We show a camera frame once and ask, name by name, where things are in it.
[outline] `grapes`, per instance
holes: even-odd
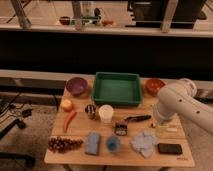
[[[83,140],[81,139],[71,140],[58,136],[57,138],[50,138],[48,141],[48,149],[52,152],[65,153],[70,150],[78,149],[81,144],[83,144]]]

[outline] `table leg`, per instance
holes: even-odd
[[[107,166],[105,165],[105,166],[103,167],[103,171],[106,171],[106,168],[107,168]]]
[[[171,167],[162,167],[159,169],[159,171],[169,171]]]
[[[73,171],[72,168],[70,168],[70,166],[68,164],[63,164],[64,170],[65,171]]]

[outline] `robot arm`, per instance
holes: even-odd
[[[153,111],[157,122],[171,120],[175,113],[179,113],[213,134],[213,108],[195,100],[196,92],[196,85],[189,79],[181,79],[161,88]]]

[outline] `white cup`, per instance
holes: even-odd
[[[112,121],[114,115],[114,109],[110,105],[103,105],[98,110],[101,121],[105,124],[109,124]]]

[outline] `blue sponge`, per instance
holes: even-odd
[[[97,132],[89,132],[85,144],[85,153],[91,155],[98,155],[100,134]]]

